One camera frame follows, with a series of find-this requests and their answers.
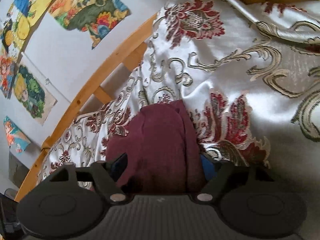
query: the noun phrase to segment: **black round disc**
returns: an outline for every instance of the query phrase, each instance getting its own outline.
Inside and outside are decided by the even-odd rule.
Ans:
[[[34,192],[21,200],[17,217],[26,231],[44,239],[68,238],[93,228],[104,212],[100,197],[87,189]]]
[[[290,235],[305,220],[307,210],[300,196],[280,189],[274,182],[234,189],[221,199],[221,215],[232,228],[249,236]]]

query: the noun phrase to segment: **wooden slat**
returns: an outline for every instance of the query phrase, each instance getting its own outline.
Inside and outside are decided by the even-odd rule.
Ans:
[[[140,63],[140,61],[143,58],[143,54],[147,49],[147,44],[146,43],[141,43],[131,54],[126,57],[126,59],[123,61],[123,64],[125,67],[133,71]]]
[[[102,89],[101,86],[98,86],[93,94],[103,104],[109,103],[112,100],[112,98]]]
[[[52,133],[50,137],[50,145],[53,145],[63,134],[65,129],[69,127],[72,120],[76,117],[77,112],[82,108],[84,103],[95,92],[97,87],[106,79],[106,77],[110,75],[111,72],[131,54],[131,52],[133,52],[152,34],[152,23],[155,18],[156,14],[142,24],[125,41],[123,41],[91,76],[76,95],[75,99],[71,102],[67,111]]]
[[[19,202],[25,195],[27,195],[35,186],[38,179],[38,173],[41,169],[42,162],[47,155],[48,150],[43,150],[40,156],[37,158],[36,162],[33,164],[32,168],[29,170],[27,176],[25,177],[16,197],[15,201]]]

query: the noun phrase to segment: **ribbed black surface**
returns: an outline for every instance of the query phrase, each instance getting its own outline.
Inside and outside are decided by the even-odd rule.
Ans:
[[[214,208],[198,205],[188,196],[136,196],[112,207],[93,230],[76,240],[254,240],[231,230]],[[282,240],[301,240],[293,234]]]

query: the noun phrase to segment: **maroon fabric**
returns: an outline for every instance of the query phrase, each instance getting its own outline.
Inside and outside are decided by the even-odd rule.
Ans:
[[[128,155],[117,181],[132,193],[198,192],[205,184],[196,132],[182,100],[145,106],[129,123],[129,134],[108,143],[107,160]]]

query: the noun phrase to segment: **bedspread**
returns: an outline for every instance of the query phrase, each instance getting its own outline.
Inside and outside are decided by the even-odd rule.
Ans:
[[[134,132],[128,124],[143,106],[182,99],[208,158],[272,166],[320,186],[319,56],[319,1],[170,0],[117,99],[71,124],[39,181],[66,162],[108,159],[108,142]]]

